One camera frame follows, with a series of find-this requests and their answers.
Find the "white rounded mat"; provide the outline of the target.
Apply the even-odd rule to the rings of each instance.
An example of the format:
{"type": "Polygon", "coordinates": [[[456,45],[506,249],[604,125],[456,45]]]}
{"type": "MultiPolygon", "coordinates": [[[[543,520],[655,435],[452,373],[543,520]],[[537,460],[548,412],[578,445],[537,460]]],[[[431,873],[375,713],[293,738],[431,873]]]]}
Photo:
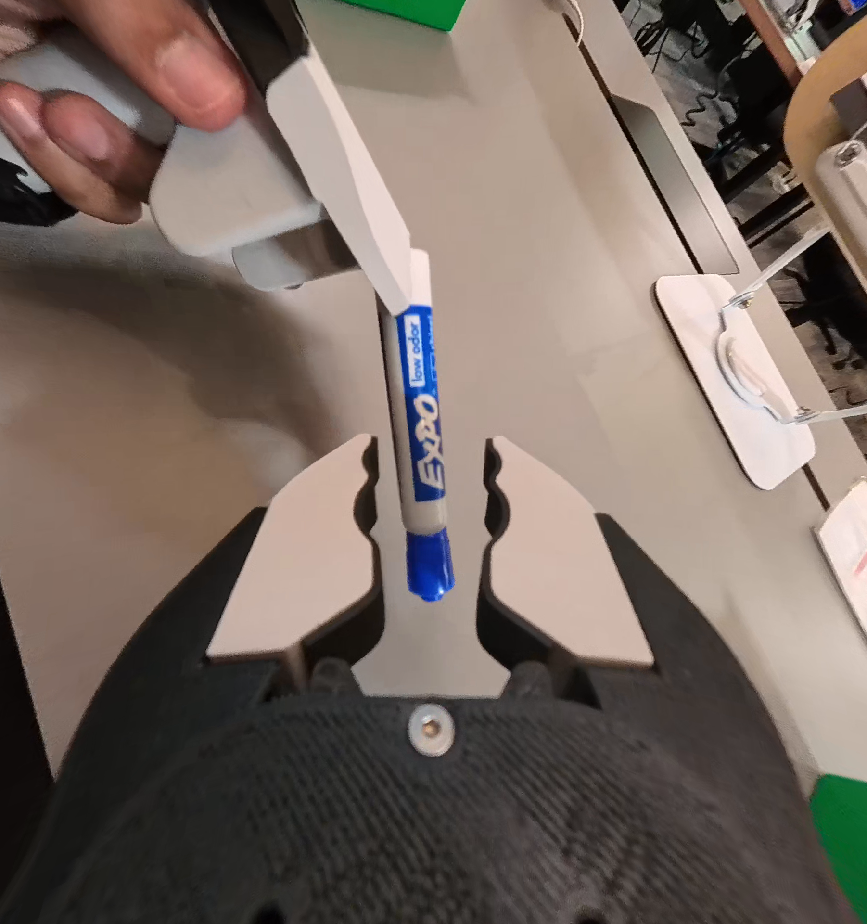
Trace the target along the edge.
{"type": "MultiPolygon", "coordinates": [[[[809,425],[778,424],[766,410],[740,400],[724,379],[714,347],[722,329],[720,311],[733,286],[716,274],[666,275],[654,297],[740,468],[758,489],[772,491],[808,464],[816,446],[809,425]]],[[[748,363],[755,366],[791,411],[797,400],[748,310],[737,334],[748,363]]]]}

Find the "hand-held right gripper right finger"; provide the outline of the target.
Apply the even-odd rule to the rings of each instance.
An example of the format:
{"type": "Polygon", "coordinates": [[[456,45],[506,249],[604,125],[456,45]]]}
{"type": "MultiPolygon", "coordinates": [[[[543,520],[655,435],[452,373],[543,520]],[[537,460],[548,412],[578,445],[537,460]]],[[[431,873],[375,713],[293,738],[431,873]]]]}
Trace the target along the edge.
{"type": "Polygon", "coordinates": [[[648,671],[655,659],[586,497],[505,436],[487,441],[482,647],[509,672],[543,665],[555,693],[586,694],[590,668],[648,671]]]}

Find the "blue dry erase marker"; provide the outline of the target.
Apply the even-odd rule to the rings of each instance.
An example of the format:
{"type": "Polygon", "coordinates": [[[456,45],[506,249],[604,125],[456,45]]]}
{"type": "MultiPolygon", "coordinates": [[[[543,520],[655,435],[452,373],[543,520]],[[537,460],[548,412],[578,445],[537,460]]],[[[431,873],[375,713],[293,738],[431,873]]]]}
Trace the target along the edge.
{"type": "Polygon", "coordinates": [[[399,315],[379,310],[386,398],[408,590],[428,603],[455,585],[447,534],[446,461],[436,368],[430,260],[410,253],[410,298],[399,315]]]}

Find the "laminated paper sheet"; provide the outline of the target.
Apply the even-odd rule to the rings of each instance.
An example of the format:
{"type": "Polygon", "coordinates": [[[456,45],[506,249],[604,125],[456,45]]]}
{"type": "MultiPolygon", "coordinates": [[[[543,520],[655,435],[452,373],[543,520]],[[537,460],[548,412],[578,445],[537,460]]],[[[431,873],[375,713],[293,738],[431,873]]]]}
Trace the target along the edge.
{"type": "Polygon", "coordinates": [[[867,641],[867,480],[857,481],[813,534],[867,641]]]}

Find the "aluminium profile beam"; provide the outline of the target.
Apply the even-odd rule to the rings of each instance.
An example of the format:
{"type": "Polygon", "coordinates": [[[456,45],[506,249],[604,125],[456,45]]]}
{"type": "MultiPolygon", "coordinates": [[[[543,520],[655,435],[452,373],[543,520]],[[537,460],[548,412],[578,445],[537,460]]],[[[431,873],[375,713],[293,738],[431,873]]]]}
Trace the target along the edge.
{"type": "Polygon", "coordinates": [[[816,176],[847,248],[867,262],[867,139],[827,147],[817,160],[816,176]]]}

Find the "green plastic bin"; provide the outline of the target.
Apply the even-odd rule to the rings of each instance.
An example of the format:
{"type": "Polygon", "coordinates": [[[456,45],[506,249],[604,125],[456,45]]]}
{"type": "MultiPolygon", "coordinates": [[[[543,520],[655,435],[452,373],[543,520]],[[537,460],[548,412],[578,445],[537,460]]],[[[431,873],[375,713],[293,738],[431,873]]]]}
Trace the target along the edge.
{"type": "Polygon", "coordinates": [[[867,923],[867,782],[823,775],[809,806],[835,878],[860,921],[867,923]]]}
{"type": "Polygon", "coordinates": [[[388,16],[397,17],[415,24],[450,32],[456,25],[466,1],[347,1],[388,16]]]}

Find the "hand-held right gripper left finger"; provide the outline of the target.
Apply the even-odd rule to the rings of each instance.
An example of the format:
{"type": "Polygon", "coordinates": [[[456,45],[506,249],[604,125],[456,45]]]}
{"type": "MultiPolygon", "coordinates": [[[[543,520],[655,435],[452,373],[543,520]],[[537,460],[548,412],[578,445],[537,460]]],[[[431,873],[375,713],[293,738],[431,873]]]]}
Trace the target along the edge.
{"type": "Polygon", "coordinates": [[[274,661],[295,687],[324,658],[352,666],[381,641],[374,490],[378,442],[362,433],[291,479],[266,506],[207,648],[213,663],[274,661]]]}

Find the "person's left hand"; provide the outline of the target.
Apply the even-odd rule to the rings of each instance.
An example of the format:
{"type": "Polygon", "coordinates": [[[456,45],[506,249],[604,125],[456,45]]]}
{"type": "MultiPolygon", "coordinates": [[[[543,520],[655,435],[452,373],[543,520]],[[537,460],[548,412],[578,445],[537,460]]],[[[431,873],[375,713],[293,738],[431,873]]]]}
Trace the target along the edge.
{"type": "MultiPolygon", "coordinates": [[[[218,132],[244,110],[235,55],[197,8],[180,1],[0,1],[0,59],[66,19],[175,121],[218,132]]],[[[91,98],[0,83],[0,126],[35,174],[77,211],[136,222],[163,160],[91,98]]]]}

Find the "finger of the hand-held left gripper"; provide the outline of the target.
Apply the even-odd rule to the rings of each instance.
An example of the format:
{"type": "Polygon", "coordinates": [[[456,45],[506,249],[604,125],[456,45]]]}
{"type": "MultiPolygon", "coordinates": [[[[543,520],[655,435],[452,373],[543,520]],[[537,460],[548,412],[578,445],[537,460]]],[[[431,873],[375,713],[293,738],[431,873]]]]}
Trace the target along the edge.
{"type": "Polygon", "coordinates": [[[382,304],[408,309],[408,227],[318,54],[297,58],[270,83],[267,110],[382,304]]]}

